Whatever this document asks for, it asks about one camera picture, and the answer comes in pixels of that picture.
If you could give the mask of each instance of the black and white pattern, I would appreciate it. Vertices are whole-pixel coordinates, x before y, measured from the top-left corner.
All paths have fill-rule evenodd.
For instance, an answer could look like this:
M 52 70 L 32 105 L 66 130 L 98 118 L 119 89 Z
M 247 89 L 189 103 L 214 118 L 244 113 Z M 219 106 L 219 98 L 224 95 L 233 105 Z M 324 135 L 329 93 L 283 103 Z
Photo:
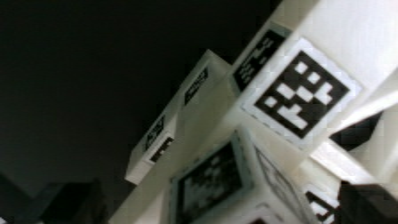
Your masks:
M 233 144 L 228 143 L 174 182 L 173 224 L 194 223 L 231 199 L 244 185 Z
M 189 88 L 187 92 L 185 92 L 185 98 L 183 98 L 185 105 L 189 104 L 190 99 L 196 96 L 196 93 L 199 91 L 199 88 L 203 86 L 203 83 L 205 83 L 206 79 L 208 79 L 208 68 L 205 68 L 205 70 L 201 72 L 201 75 L 198 76 L 198 79 L 196 79 L 196 81 L 190 85 L 190 88 Z
M 263 68 L 267 61 L 270 60 L 270 57 L 277 51 L 283 41 L 285 41 L 285 37 L 272 30 L 269 30 L 256 44 L 253 52 L 245 58 L 245 61 L 240 64 L 240 67 L 233 74 L 240 91 L 244 91 L 256 77 L 260 69 Z
M 162 118 L 158 119 L 158 123 L 148 133 L 148 136 L 146 136 L 146 150 L 150 149 L 151 145 L 153 145 L 153 142 L 158 138 L 158 135 L 164 131 L 164 127 L 166 127 L 166 115 L 162 116 Z
M 318 221 L 322 224 L 336 224 L 336 212 L 338 208 L 333 207 L 333 205 L 327 203 L 327 201 L 320 198 L 320 196 L 308 191 L 306 192 L 309 205 L 313 208 L 313 212 L 318 218 Z
M 290 209 L 297 215 L 297 218 L 302 220 L 302 223 L 311 223 L 308 216 L 306 216 L 302 203 L 299 200 L 297 192 L 293 190 L 293 186 L 285 178 L 285 175 L 283 175 L 272 161 L 269 160 L 269 158 L 258 148 L 256 148 L 256 153 L 258 153 L 258 160 L 260 160 L 260 164 L 261 164 L 265 179 L 267 179 L 269 185 L 272 187 L 272 191 L 274 191 L 279 199 L 283 200 L 285 205 L 290 207 Z
M 309 149 L 363 88 L 304 38 L 272 63 L 272 72 L 245 95 L 244 110 L 293 145 Z
M 158 158 L 162 157 L 162 155 L 164 155 L 164 153 L 166 153 L 166 149 L 169 148 L 169 146 L 171 146 L 171 143 L 173 143 L 173 138 L 171 137 L 167 137 L 167 139 L 166 139 L 166 141 L 164 141 L 164 143 L 162 143 L 162 145 L 160 145 L 160 147 L 158 147 L 158 150 L 157 150 L 157 152 L 155 152 L 155 154 L 153 154 L 153 156 L 151 156 L 151 161 L 157 163 L 157 161 L 158 161 Z
M 301 52 L 256 101 L 256 107 L 304 138 L 347 93 L 345 84 Z

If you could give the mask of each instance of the black sky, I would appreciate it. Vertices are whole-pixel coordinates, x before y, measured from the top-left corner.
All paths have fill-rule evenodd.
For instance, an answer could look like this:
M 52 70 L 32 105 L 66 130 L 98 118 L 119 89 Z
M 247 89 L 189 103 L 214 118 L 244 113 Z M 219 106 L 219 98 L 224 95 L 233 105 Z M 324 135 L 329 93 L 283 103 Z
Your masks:
M 132 146 L 205 50 L 233 62 L 277 1 L 0 1 L 0 172 L 30 197 L 100 177 L 110 212 Z

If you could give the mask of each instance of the white cube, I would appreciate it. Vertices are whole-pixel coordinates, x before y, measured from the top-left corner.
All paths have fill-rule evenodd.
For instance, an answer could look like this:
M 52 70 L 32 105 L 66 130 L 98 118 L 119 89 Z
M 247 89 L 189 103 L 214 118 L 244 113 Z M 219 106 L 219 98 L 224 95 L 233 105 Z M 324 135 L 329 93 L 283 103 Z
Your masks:
M 317 223 L 277 164 L 244 133 L 173 178 L 171 224 Z

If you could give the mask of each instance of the white border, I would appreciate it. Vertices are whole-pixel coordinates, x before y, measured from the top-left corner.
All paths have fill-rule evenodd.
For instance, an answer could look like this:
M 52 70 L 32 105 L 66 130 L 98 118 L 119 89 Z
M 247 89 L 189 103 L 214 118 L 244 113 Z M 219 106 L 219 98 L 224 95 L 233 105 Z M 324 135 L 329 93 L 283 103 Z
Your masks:
M 340 80 L 340 82 L 345 84 L 349 88 L 349 93 L 345 97 L 341 98 L 334 108 L 327 112 L 324 119 L 315 125 L 313 130 L 309 131 L 304 139 L 297 137 L 295 133 L 288 130 L 288 128 L 279 124 L 274 118 L 263 113 L 263 111 L 254 106 L 254 103 L 267 89 L 270 88 L 270 85 L 274 84 L 274 81 L 301 51 L 304 51 L 306 54 L 311 56 L 313 60 L 320 63 L 324 69 L 329 71 L 334 78 Z M 313 44 L 304 38 L 301 38 L 301 40 L 297 41 L 293 48 L 290 49 L 286 53 L 286 57 L 281 59 L 281 61 L 269 63 L 265 65 L 263 69 L 260 70 L 258 76 L 263 76 L 263 77 L 261 79 L 256 79 L 258 83 L 253 82 L 249 85 L 253 86 L 256 84 L 256 91 L 253 95 L 247 97 L 247 100 L 242 104 L 242 109 L 256 117 L 256 119 L 270 127 L 270 129 L 279 133 L 279 135 L 293 143 L 293 145 L 297 145 L 299 148 L 304 149 L 306 147 L 313 145 L 315 138 L 318 137 L 318 134 L 325 131 L 324 129 L 327 129 L 327 125 L 338 113 L 345 110 L 345 106 L 349 105 L 349 102 L 352 101 L 352 99 L 357 97 L 363 88 L 356 80 L 350 78 L 349 74 L 345 73 L 345 71 L 340 69 L 333 60 L 327 58 L 325 54 L 320 52 L 320 50 L 315 48 Z

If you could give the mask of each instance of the black square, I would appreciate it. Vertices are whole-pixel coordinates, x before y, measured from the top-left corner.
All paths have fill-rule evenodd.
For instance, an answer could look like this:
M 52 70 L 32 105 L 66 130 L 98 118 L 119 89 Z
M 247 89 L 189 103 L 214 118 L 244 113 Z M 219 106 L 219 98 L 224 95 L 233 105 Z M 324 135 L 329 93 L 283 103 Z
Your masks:
M 158 119 L 158 123 L 148 133 L 148 136 L 146 136 L 146 150 L 150 149 L 150 147 L 153 145 L 153 142 L 155 142 L 158 135 L 164 131 L 164 127 L 166 127 L 166 116 L 162 116 L 162 118 Z
M 254 103 L 301 139 L 306 138 L 349 91 L 347 85 L 301 51 Z
M 333 141 L 347 151 L 352 151 L 370 140 L 381 117 L 382 112 L 331 135 Z
M 151 161 L 157 163 L 157 161 L 158 161 L 158 159 L 160 159 L 160 157 L 162 157 L 162 155 L 164 155 L 164 153 L 166 153 L 166 149 L 169 148 L 169 146 L 171 146 L 171 143 L 173 143 L 173 138 L 171 137 L 167 137 L 167 139 L 166 139 L 166 141 L 164 141 L 164 143 L 162 143 L 162 146 L 158 147 L 158 150 L 157 150 L 157 152 L 155 152 L 155 154 L 153 154 L 153 156 L 151 156 Z
M 176 223 L 192 223 L 244 188 L 231 143 L 178 181 Z
M 199 91 L 199 88 L 203 86 L 203 83 L 205 83 L 206 79 L 208 79 L 208 68 L 205 68 L 205 70 L 201 72 L 201 75 L 196 78 L 196 82 L 192 83 L 190 88 L 185 92 L 185 100 L 183 100 L 185 105 L 189 104 L 190 99 L 196 96 L 196 93 Z
M 283 41 L 285 37 L 272 30 L 269 30 L 233 74 L 240 91 L 244 91 L 258 75 L 260 69 L 270 60 Z

